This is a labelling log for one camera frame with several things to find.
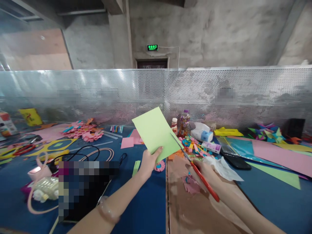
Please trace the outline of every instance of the perforated metal panel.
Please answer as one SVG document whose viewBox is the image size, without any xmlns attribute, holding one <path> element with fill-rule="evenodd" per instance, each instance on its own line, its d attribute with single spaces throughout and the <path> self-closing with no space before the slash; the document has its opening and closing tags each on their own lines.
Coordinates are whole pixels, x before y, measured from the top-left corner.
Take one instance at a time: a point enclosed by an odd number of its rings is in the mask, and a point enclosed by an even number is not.
<svg viewBox="0 0 312 234">
<path fill-rule="evenodd" d="M 14 117 L 19 116 L 19 108 L 35 107 L 46 120 L 93 117 L 98 122 L 133 125 L 132 118 L 160 106 L 168 122 L 187 109 L 192 122 L 212 120 L 218 127 L 282 125 L 289 118 L 305 118 L 306 128 L 311 126 L 310 65 L 16 71 L 1 72 L 0 82 L 0 108 Z"/>
</svg>

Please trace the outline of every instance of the doorway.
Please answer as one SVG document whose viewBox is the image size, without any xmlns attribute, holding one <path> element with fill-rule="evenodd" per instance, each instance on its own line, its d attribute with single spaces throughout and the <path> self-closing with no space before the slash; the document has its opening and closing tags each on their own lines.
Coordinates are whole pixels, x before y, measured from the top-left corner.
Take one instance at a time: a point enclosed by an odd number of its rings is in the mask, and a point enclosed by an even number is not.
<svg viewBox="0 0 312 234">
<path fill-rule="evenodd" d="M 137 59 L 136 64 L 138 69 L 167 68 L 168 59 Z"/>
</svg>

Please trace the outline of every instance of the yellow bag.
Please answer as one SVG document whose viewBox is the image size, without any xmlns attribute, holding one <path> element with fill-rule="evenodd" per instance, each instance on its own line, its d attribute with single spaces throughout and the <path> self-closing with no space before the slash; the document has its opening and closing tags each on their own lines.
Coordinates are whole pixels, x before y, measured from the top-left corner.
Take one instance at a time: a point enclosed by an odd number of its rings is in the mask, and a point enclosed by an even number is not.
<svg viewBox="0 0 312 234">
<path fill-rule="evenodd" d="M 26 120 L 28 126 L 37 126 L 43 124 L 41 117 L 39 116 L 35 108 L 19 109 L 19 112 Z"/>
</svg>

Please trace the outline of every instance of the scissor handle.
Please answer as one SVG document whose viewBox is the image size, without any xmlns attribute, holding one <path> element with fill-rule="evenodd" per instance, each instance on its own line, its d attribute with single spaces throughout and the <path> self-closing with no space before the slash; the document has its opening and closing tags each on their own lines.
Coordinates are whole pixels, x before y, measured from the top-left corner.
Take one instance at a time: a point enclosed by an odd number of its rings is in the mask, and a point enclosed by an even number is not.
<svg viewBox="0 0 312 234">
<path fill-rule="evenodd" d="M 19 155 L 28 153 L 29 151 L 33 150 L 34 148 L 36 148 L 36 146 L 33 144 L 25 145 L 22 148 L 20 148 L 18 151 L 16 151 L 13 155 L 19 156 Z"/>
<path fill-rule="evenodd" d="M 196 172 L 196 174 L 199 176 L 199 178 L 201 179 L 201 181 L 204 183 L 204 185 L 206 186 L 206 188 L 208 189 L 208 191 L 210 192 L 210 194 L 212 195 L 212 197 L 219 202 L 220 198 L 218 196 L 218 194 L 215 193 L 215 191 L 212 189 L 212 187 L 208 184 L 208 182 L 206 181 L 205 177 L 201 174 L 201 172 L 199 171 L 199 169 L 197 168 L 197 166 L 191 161 L 190 162 L 192 167 L 194 168 L 194 171 Z"/>
</svg>

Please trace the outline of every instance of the white tissue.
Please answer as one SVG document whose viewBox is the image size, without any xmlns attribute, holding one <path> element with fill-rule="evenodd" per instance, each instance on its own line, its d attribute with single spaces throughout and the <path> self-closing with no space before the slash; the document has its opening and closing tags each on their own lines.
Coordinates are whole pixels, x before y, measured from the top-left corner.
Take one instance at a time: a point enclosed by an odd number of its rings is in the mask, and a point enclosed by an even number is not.
<svg viewBox="0 0 312 234">
<path fill-rule="evenodd" d="M 204 157 L 204 163 L 208 163 L 211 166 L 214 166 L 215 171 L 222 176 L 223 178 L 227 179 L 228 181 L 236 180 L 236 181 L 244 181 L 234 170 L 232 170 L 227 162 L 225 161 L 224 157 L 219 160 L 216 160 L 214 157 Z"/>
</svg>

